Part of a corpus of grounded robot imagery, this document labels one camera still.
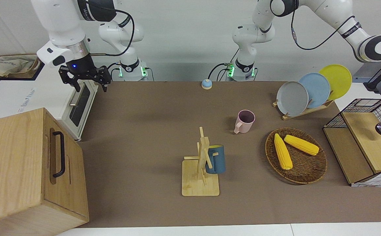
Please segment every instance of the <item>gray plate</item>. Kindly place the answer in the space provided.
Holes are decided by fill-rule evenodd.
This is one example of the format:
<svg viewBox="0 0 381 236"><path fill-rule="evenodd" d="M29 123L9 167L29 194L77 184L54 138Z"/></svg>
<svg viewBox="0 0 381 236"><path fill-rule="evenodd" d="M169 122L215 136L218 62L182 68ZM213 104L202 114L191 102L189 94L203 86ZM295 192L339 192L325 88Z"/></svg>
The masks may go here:
<svg viewBox="0 0 381 236"><path fill-rule="evenodd" d="M282 114L297 116L304 112L309 103L309 94L306 88L299 82L286 82L276 95L278 108Z"/></svg>

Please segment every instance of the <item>pink mug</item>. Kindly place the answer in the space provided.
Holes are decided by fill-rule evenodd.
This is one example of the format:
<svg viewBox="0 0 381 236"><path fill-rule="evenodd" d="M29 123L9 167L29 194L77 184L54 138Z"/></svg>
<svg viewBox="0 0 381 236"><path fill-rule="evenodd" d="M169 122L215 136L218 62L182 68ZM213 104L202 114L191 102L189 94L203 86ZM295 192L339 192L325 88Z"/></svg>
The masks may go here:
<svg viewBox="0 0 381 236"><path fill-rule="evenodd" d="M247 109L241 110L237 115L234 133L247 133L253 122L255 122L255 114Z"/></svg>

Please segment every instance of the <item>blue mug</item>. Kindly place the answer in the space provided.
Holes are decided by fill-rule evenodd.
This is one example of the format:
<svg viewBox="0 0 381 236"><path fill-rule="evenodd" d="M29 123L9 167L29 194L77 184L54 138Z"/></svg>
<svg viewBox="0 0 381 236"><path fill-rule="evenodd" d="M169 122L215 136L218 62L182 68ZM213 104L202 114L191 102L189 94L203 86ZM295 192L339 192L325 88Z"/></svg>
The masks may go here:
<svg viewBox="0 0 381 236"><path fill-rule="evenodd" d="M212 169L208 164L205 165L205 170L209 174L221 174L225 172L225 155L223 145L210 145L208 148L208 156L212 164Z"/></svg>

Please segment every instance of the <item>round woven tray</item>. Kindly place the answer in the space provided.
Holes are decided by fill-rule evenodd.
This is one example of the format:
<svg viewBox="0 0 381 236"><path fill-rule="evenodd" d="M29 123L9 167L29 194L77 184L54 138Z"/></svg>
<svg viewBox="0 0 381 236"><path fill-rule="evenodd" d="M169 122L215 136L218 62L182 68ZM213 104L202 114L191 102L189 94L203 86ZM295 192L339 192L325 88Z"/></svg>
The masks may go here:
<svg viewBox="0 0 381 236"><path fill-rule="evenodd" d="M273 142L273 136L278 133L282 139L289 134L301 139L304 139L310 143L313 143L319 147L319 153L316 156L309 155L304 151L300 151L295 147L285 143L290 153L292 160L291 170L282 170L279 165L278 156L276 155L275 144ZM310 135L304 131L295 128L279 128L271 132L267 138L265 144L265 151L268 161L273 169L285 179L297 183L297 184L311 184L320 180L327 170L327 160L323 149Z"/></svg>

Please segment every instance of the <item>toaster oven window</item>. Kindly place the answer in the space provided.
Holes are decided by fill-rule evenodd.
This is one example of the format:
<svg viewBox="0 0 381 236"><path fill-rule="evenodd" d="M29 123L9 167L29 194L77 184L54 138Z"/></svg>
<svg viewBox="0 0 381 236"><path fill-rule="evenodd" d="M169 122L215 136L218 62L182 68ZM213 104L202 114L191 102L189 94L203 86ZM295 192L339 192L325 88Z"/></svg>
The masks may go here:
<svg viewBox="0 0 381 236"><path fill-rule="evenodd" d="M80 95L80 100L77 106L71 109L70 120L76 127L80 124L81 117L83 117L84 109L86 109L87 101L90 98L90 90L87 85L84 85L83 92Z"/></svg>

